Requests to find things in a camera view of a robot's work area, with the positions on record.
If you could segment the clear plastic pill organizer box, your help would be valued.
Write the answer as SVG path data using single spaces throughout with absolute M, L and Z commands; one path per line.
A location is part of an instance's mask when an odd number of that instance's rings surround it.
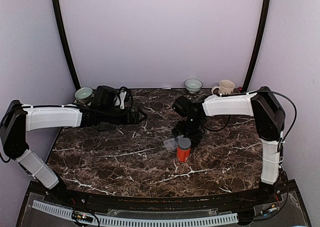
M 170 138 L 163 141 L 163 148 L 166 149 L 169 153 L 174 152 L 178 148 L 178 141 L 182 139 L 184 136 L 179 135 L 176 138 Z

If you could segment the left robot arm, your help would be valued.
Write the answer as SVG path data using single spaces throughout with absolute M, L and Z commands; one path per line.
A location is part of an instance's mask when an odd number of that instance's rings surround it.
M 100 85 L 95 90 L 82 87 L 75 92 L 76 102 L 65 105 L 30 105 L 13 100 L 0 121 L 0 141 L 4 160 L 17 161 L 38 180 L 60 205 L 71 200 L 65 183 L 28 145 L 26 133 L 51 128 L 87 128 L 101 123 L 137 125 L 148 116 L 141 108 L 134 109 L 132 91 Z

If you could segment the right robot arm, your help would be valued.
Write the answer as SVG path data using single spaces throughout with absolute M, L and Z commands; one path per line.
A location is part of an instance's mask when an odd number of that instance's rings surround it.
M 172 109 L 183 119 L 172 129 L 174 137 L 182 135 L 197 147 L 203 139 L 208 117 L 247 116 L 254 119 L 262 143 L 262 172 L 255 200 L 266 204 L 275 195 L 276 183 L 283 174 L 286 113 L 277 97 L 285 95 L 267 86 L 251 92 L 204 95 L 195 101 L 179 96 Z

